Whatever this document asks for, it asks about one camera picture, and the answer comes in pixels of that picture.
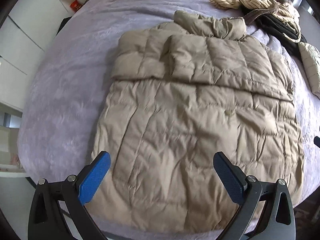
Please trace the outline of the beige quilted down jacket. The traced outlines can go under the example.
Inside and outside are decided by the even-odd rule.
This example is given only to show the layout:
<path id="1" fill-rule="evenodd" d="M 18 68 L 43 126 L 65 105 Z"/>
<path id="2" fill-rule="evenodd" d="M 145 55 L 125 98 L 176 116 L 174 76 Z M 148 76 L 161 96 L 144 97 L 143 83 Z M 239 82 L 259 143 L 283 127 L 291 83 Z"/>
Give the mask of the beige quilted down jacket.
<path id="1" fill-rule="evenodd" d="M 302 197 L 302 133 L 287 60 L 247 34 L 243 18 L 177 11 L 125 32 L 92 156 L 111 168 L 89 212 L 155 232 L 224 228 L 236 211 L 213 170 L 222 151 L 262 181 Z"/>

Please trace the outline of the purple fleece bed blanket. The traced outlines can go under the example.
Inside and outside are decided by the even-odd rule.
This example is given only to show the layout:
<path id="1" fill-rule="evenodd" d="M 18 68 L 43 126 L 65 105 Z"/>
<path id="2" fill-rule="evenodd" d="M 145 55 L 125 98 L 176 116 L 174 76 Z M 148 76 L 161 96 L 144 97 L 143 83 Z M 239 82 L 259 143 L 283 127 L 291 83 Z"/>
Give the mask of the purple fleece bed blanket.
<path id="1" fill-rule="evenodd" d="M 58 33 L 33 80 L 18 136 L 20 161 L 33 180 L 63 180 L 96 157 L 92 156 L 95 136 L 113 84 L 120 37 L 172 22 L 177 11 L 215 19 L 241 17 L 240 11 L 219 9 L 209 0 L 90 0 Z M 248 35 L 287 60 L 292 74 L 304 153 L 302 197 L 294 204 L 299 205 L 319 187 L 319 149 L 313 144 L 319 131 L 319 99 L 298 59 L 276 38 L 254 25 L 246 27 Z M 102 231 L 131 239 L 215 239 L 226 227 L 155 232 L 90 215 Z"/>

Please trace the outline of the small beige quilted garment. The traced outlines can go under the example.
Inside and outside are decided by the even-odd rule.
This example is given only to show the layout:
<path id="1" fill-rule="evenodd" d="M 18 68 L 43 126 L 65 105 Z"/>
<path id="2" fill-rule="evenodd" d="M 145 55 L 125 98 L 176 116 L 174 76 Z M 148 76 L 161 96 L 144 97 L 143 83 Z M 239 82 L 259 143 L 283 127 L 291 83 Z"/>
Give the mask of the small beige quilted garment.
<path id="1" fill-rule="evenodd" d="M 298 48 L 312 93 L 320 97 L 320 54 L 319 50 L 306 42 L 299 42 Z"/>

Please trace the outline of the black garment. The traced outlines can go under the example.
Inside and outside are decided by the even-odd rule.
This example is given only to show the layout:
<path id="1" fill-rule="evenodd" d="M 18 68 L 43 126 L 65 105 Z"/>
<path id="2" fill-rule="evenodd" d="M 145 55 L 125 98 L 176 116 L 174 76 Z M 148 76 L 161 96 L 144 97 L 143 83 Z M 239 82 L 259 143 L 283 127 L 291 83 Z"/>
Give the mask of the black garment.
<path id="1" fill-rule="evenodd" d="M 246 24 L 256 22 L 276 37 L 289 55 L 300 57 L 299 42 L 306 42 L 299 25 L 299 13 L 289 0 L 240 0 Z"/>

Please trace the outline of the beige striped garment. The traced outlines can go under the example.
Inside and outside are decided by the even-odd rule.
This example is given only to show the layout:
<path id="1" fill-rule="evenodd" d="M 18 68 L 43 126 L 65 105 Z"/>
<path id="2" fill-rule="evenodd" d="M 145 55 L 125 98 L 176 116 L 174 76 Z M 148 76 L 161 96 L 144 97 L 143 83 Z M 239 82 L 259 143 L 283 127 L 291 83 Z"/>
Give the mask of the beige striped garment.
<path id="1" fill-rule="evenodd" d="M 263 14 L 270 14 L 278 19 L 296 35 L 291 38 L 288 35 L 285 37 L 298 43 L 301 41 L 302 33 L 299 25 L 299 12 L 293 6 L 290 0 L 209 0 L 214 6 L 220 9 L 239 9 L 245 7 L 250 10 L 246 17 L 246 22 L 251 24 L 256 18 Z"/>

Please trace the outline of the white wardrobe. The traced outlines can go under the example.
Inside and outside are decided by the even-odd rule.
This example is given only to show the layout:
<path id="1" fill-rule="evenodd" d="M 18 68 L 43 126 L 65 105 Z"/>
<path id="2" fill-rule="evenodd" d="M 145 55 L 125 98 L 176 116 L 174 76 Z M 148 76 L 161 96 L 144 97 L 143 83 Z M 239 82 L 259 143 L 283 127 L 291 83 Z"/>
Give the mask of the white wardrobe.
<path id="1" fill-rule="evenodd" d="M 60 0 L 18 0 L 1 26 L 1 103 L 23 111 L 38 66 L 71 14 Z"/>

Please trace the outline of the black object beside bed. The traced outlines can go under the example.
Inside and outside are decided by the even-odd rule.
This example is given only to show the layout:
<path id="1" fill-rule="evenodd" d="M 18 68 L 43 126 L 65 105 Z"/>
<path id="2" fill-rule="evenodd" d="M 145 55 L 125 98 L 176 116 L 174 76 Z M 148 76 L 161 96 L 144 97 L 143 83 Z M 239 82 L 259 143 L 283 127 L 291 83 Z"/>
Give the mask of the black object beside bed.
<path id="1" fill-rule="evenodd" d="M 62 28 L 67 24 L 71 17 L 64 18 L 58 28 L 57 34 L 62 30 Z"/>

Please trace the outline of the red packet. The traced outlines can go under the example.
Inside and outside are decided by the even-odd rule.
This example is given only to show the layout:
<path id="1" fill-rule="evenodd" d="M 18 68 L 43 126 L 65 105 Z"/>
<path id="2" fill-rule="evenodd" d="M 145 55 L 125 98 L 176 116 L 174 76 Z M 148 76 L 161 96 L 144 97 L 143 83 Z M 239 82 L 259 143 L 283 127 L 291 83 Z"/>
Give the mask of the red packet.
<path id="1" fill-rule="evenodd" d="M 78 0 L 74 0 L 69 6 L 74 12 L 77 12 L 80 10 L 83 4 L 80 3 Z"/>

